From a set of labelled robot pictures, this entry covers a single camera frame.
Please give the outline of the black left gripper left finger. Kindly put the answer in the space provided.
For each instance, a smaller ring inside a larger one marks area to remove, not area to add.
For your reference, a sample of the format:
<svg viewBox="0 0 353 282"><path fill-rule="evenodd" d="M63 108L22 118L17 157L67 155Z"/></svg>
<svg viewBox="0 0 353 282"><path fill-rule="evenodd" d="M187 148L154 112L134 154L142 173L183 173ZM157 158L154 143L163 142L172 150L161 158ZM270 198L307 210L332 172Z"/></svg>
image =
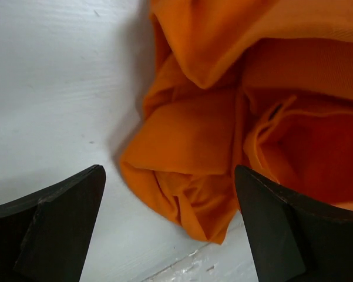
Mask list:
<svg viewBox="0 0 353 282"><path fill-rule="evenodd" d="M0 205L0 281L79 281L105 183L93 165Z"/></svg>

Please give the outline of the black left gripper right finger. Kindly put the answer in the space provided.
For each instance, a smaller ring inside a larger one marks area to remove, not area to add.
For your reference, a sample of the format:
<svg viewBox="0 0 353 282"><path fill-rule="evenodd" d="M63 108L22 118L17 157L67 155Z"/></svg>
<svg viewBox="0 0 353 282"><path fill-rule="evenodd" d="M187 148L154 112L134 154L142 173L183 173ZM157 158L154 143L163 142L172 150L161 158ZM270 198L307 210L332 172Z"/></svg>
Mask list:
<svg viewBox="0 0 353 282"><path fill-rule="evenodd" d="M245 166L234 175L259 281L353 281L353 211Z"/></svg>

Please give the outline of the orange trousers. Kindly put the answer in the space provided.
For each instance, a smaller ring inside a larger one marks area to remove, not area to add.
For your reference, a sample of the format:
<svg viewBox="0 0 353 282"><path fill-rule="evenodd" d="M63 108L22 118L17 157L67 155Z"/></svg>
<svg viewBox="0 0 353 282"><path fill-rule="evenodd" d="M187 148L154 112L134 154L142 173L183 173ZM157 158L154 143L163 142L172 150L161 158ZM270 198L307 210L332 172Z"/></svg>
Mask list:
<svg viewBox="0 0 353 282"><path fill-rule="evenodd" d="M353 1L151 1L156 78L120 160L152 210L222 243L246 165L353 210Z"/></svg>

